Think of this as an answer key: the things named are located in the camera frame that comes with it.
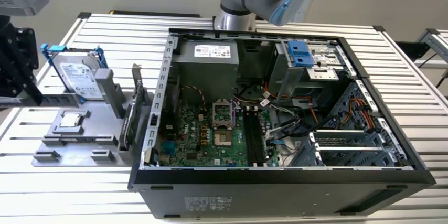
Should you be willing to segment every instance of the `aluminum extrusion table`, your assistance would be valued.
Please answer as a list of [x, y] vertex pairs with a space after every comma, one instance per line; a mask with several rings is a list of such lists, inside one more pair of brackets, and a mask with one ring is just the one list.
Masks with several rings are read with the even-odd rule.
[[[102, 45], [115, 82], [124, 90], [134, 87], [131, 68], [134, 63], [139, 64], [151, 91], [158, 82], [170, 27], [211, 29], [212, 20], [92, 14], [76, 20], [62, 44], [87, 49]], [[448, 102], [387, 32], [371, 26], [292, 23], [275, 27], [267, 22], [258, 23], [258, 31], [346, 37], [438, 184], [368, 217], [190, 222], [448, 223]], [[38, 80], [43, 93], [63, 91], [62, 81], [48, 65]], [[8, 216], [0, 222], [166, 222], [154, 218], [140, 195], [127, 190], [130, 167], [31, 165], [56, 113], [58, 108], [15, 108], [0, 126], [0, 216]]]

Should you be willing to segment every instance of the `ram slot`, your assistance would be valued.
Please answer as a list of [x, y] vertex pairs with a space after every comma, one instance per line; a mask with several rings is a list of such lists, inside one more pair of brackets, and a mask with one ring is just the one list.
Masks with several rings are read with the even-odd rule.
[[263, 166], [264, 151], [260, 121], [256, 111], [246, 111], [243, 115], [244, 120], [244, 135], [247, 144], [247, 160], [248, 166]]

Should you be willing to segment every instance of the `small chip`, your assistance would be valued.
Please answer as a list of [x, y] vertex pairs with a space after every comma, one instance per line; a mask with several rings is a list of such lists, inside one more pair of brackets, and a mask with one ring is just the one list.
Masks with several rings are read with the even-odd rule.
[[198, 153], [187, 153], [187, 159], [198, 159]]

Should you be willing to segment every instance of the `power supply label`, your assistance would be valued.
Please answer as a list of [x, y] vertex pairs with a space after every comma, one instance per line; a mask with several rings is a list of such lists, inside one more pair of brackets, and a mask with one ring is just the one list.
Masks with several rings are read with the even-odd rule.
[[231, 58], [231, 46], [196, 45], [195, 57]]

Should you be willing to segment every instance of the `motherboard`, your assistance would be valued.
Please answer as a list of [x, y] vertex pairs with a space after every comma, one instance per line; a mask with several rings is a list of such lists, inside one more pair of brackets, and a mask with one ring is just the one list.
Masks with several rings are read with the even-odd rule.
[[264, 133], [271, 128], [268, 111], [251, 112], [256, 116], [259, 139], [254, 139], [252, 132], [247, 132], [248, 125], [244, 124], [247, 121], [243, 109], [235, 109], [232, 104], [226, 108], [226, 103], [218, 102], [207, 107], [207, 111], [206, 113], [203, 108], [196, 106], [184, 106], [180, 109], [178, 140], [163, 142], [160, 165], [178, 167], [254, 166], [251, 160], [255, 147], [262, 150], [263, 163], [260, 165], [278, 166], [276, 151], [266, 147]]

